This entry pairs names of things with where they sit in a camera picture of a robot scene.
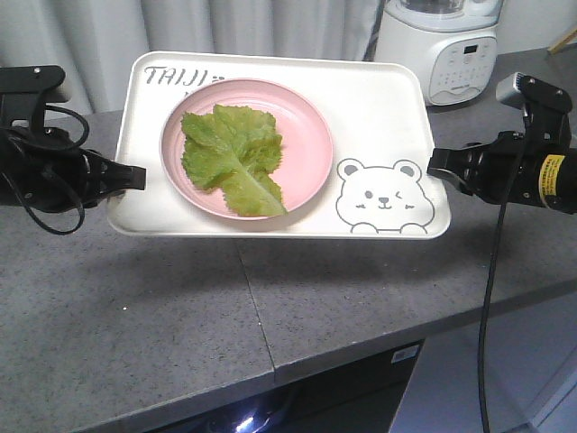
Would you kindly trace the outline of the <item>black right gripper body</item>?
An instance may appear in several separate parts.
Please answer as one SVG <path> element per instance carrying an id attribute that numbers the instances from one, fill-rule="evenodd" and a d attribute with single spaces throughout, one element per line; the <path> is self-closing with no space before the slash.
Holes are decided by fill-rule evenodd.
<path id="1" fill-rule="evenodd" d="M 541 206 L 537 192 L 537 163 L 544 143 L 525 134 L 506 131 L 492 143 L 471 143 L 465 148 L 463 192 L 490 204 L 503 199 Z"/>

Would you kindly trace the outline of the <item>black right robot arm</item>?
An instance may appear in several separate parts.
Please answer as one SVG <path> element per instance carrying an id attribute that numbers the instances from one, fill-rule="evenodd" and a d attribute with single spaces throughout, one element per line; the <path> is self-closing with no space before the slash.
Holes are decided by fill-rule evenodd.
<path id="1" fill-rule="evenodd" d="M 436 148 L 427 174 L 493 205 L 507 202 L 576 212 L 576 150 L 548 134 L 531 140 L 506 131 L 492 143 Z"/>

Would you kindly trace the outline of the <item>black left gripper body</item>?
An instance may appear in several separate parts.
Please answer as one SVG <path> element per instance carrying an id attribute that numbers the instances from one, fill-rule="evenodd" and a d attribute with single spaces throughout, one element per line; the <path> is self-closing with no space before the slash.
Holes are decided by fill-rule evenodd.
<path id="1" fill-rule="evenodd" d="M 105 198 L 110 160 L 60 128 L 8 130 L 8 204 L 41 212 L 94 207 Z"/>

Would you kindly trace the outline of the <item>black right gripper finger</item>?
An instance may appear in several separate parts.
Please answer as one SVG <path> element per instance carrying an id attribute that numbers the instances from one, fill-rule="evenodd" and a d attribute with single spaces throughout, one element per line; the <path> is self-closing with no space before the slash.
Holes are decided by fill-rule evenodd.
<path id="1" fill-rule="evenodd" d="M 468 151 L 435 148 L 427 164 L 426 173 L 449 182 L 459 192 L 471 196 L 472 191 L 465 178 L 465 172 L 470 167 L 471 158 Z"/>

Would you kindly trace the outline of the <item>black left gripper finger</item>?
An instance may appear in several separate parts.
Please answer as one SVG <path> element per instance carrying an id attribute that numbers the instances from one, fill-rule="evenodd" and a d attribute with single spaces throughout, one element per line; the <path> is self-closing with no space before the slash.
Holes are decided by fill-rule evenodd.
<path id="1" fill-rule="evenodd" d="M 117 196 L 128 189 L 145 190 L 146 170 L 142 167 L 109 161 L 105 169 L 105 194 Z"/>

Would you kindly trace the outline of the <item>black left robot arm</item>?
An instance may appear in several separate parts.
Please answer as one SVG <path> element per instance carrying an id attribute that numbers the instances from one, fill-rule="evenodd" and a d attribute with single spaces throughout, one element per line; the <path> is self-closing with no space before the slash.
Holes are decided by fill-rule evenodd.
<path id="1" fill-rule="evenodd" d="M 1 130 L 1 204 L 60 213 L 93 207 L 127 189 L 143 190 L 146 170 L 72 143 L 58 129 L 45 143 L 22 127 Z"/>

